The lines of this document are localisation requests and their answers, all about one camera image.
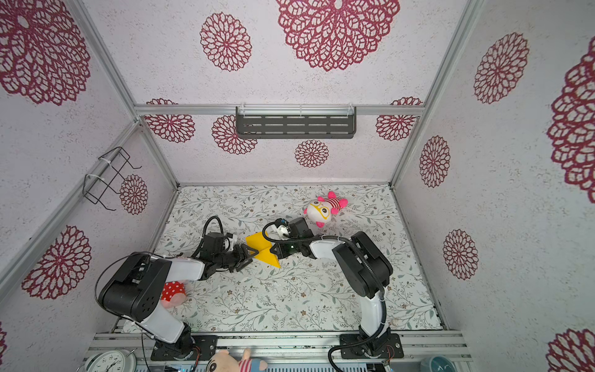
white clock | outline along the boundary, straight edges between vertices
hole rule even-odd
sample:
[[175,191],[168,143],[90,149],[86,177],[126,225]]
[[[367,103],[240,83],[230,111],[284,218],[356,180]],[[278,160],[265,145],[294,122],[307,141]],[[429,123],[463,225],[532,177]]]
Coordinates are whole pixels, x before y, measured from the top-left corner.
[[136,357],[127,350],[111,350],[90,357],[84,366],[86,372],[134,372]]

floral floor mat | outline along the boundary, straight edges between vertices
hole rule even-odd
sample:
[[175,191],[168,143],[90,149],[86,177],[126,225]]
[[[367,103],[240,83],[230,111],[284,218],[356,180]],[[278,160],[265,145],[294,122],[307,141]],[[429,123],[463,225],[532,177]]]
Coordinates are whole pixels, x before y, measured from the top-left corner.
[[[184,187],[169,217],[156,253],[190,255],[207,218],[218,215],[225,232],[240,240],[277,218],[303,215],[317,196],[334,191],[349,205],[315,234],[351,236],[362,230],[389,258],[394,273],[386,292],[387,319],[393,329],[441,329],[425,278],[405,235],[386,185],[190,186]],[[212,223],[209,231],[217,229]],[[170,309],[198,331],[354,330],[361,313],[336,262],[293,255],[281,269],[253,260],[239,273],[217,273],[186,285],[188,300]],[[124,332],[139,332],[128,322]]]

red polka dot plush toy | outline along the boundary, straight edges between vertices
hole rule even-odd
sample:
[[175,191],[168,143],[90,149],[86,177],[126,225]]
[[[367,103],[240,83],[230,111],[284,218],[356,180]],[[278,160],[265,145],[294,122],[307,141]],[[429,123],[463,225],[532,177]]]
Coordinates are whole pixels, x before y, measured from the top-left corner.
[[186,289],[182,282],[166,283],[161,292],[161,305],[166,309],[181,305],[186,299]]

red doily pattern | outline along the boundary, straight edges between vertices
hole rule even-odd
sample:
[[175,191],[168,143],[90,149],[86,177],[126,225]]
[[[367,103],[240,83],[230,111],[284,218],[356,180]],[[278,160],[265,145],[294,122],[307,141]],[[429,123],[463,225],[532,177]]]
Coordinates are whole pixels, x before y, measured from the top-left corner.
[[419,157],[419,173],[428,187],[444,181],[450,167],[450,149],[444,138],[434,136],[425,143]]
[[[152,99],[148,105],[177,105],[169,99]],[[190,115],[146,115],[145,121],[153,133],[170,142],[186,142],[194,136],[194,121]]]
[[237,136],[235,115],[217,118],[211,130],[217,146],[230,154],[245,154],[252,151],[258,143],[255,139],[242,139]]
[[[419,98],[414,97],[403,97],[391,103],[391,105],[421,104],[423,102]],[[415,120],[414,115],[380,115],[376,119],[376,132],[384,139],[398,141],[409,136]]]
[[527,65],[529,48],[522,34],[513,32],[487,50],[475,74],[475,95],[485,104],[497,102],[515,88]]
[[250,36],[239,20],[229,14],[213,14],[201,30],[202,50],[222,70],[237,71],[252,55]]
[[36,104],[76,101],[90,76],[90,55],[60,0],[0,1],[0,80]]
[[2,329],[2,322],[0,322],[0,365],[2,365],[2,357],[6,351],[6,332]]
[[83,280],[91,261],[88,238],[76,226],[66,226],[21,283],[31,297],[56,299]]
[[547,132],[554,147],[552,160],[566,171],[564,181],[586,190],[595,203],[595,37],[565,82],[552,103],[554,123]]
[[141,213],[147,206],[148,199],[147,185],[142,178],[131,174],[124,179],[120,186],[120,202],[128,213]]
[[595,371],[595,335],[588,329],[557,333],[550,343],[546,358],[548,372]]
[[444,239],[442,248],[448,270],[459,279],[470,279],[477,270],[477,249],[475,242],[466,232],[452,230]]
[[398,0],[277,0],[296,57],[325,71],[360,63],[390,32]]
[[315,168],[328,159],[328,147],[318,140],[309,139],[297,146],[295,155],[299,164]]

plush toy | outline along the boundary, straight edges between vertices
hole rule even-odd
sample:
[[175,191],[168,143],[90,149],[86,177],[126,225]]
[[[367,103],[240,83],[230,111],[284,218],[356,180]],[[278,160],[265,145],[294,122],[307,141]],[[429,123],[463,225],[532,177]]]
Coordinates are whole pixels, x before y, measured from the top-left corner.
[[312,221],[316,222],[316,226],[323,227],[325,223],[330,221],[332,214],[338,214],[340,210],[347,206],[347,199],[339,200],[334,192],[328,193],[328,199],[319,196],[317,200],[311,202],[303,211]]
[[260,359],[250,359],[250,349],[244,350],[241,361],[229,355],[229,351],[221,350],[211,357],[205,372],[258,372],[268,367],[267,362]]
[[181,305],[187,299],[186,288],[183,282],[169,282],[163,286],[161,292],[161,305],[169,309]]

